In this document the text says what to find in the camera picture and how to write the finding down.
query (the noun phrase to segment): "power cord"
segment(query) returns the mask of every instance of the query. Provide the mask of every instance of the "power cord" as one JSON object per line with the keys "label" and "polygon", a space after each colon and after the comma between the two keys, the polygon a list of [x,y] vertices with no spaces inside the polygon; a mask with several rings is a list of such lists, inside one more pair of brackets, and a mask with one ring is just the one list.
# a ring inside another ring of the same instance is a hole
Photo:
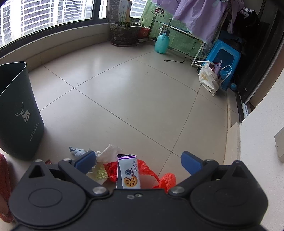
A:
{"label": "power cord", "polygon": [[184,60],[183,60],[182,62],[178,62],[178,61],[175,61],[175,60],[167,60],[167,59],[165,59],[164,61],[165,61],[165,62],[183,63],[183,62],[185,61],[186,57],[188,56],[188,54],[189,54],[189,53],[192,51],[192,49],[194,48],[194,46],[195,46],[195,44],[196,44],[196,40],[195,40],[194,45],[192,46],[191,50],[187,53],[187,55],[185,56],[185,58],[184,58]]}

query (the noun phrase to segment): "blue ball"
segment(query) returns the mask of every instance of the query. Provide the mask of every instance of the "blue ball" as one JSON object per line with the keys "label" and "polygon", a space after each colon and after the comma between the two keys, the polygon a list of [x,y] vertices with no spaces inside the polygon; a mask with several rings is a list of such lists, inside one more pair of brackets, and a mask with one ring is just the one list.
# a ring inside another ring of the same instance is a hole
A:
{"label": "blue ball", "polygon": [[126,175],[131,175],[131,170],[130,170],[130,169],[127,169],[127,170],[125,171],[125,174],[126,174]]}
{"label": "blue ball", "polygon": [[235,91],[235,90],[237,90],[237,85],[236,85],[235,83],[232,83],[231,86],[230,86],[230,88],[231,88],[233,91]]}

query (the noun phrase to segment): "deer logo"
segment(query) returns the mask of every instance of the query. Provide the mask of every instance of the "deer logo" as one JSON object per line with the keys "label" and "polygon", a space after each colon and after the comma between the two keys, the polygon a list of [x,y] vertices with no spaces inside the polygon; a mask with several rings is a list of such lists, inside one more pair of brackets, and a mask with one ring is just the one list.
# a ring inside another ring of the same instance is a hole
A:
{"label": "deer logo", "polygon": [[20,113],[15,113],[16,116],[22,115],[24,121],[27,123],[28,119],[30,118],[31,114],[29,113],[29,110],[26,110],[24,113],[24,103],[22,103],[22,111]]}

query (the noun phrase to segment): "biscuit packet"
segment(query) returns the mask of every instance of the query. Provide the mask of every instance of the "biscuit packet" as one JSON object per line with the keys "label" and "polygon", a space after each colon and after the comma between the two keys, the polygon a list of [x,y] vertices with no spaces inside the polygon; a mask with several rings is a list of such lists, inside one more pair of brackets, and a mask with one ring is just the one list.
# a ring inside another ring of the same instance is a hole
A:
{"label": "biscuit packet", "polygon": [[117,157],[116,188],[140,189],[141,186],[137,156],[119,154]]}

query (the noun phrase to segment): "flower pot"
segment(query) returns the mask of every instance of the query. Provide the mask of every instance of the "flower pot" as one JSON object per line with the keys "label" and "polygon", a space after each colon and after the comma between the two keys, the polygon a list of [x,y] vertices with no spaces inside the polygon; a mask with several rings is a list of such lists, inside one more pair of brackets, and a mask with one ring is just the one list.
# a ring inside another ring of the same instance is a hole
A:
{"label": "flower pot", "polygon": [[148,38],[149,37],[150,28],[141,28],[138,32],[138,38]]}
{"label": "flower pot", "polygon": [[125,26],[116,23],[110,24],[111,43],[116,46],[132,46],[137,43],[137,34],[142,26]]}

